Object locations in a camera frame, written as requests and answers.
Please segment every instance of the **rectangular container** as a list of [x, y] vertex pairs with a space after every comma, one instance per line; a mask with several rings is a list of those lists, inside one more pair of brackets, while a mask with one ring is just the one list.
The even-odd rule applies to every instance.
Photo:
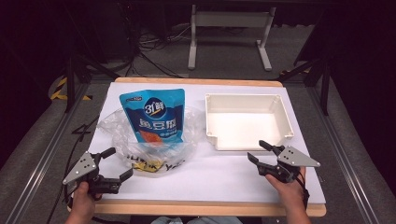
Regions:
[[217, 150], [264, 150], [294, 136], [280, 95], [218, 94], [205, 97], [206, 135]]

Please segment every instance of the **transparent plastic bag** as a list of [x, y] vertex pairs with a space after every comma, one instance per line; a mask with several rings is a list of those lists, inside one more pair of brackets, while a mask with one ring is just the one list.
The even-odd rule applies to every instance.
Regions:
[[182, 143], [138, 143], [122, 108], [97, 127], [112, 136], [112, 146], [130, 167], [142, 173], [165, 174], [179, 167], [197, 148], [205, 135], [205, 113], [194, 107], [184, 111]]

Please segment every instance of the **blue pouch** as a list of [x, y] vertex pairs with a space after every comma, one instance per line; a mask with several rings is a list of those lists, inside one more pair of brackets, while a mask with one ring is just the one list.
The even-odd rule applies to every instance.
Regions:
[[183, 142], [183, 89], [125, 93], [120, 102], [139, 143]]

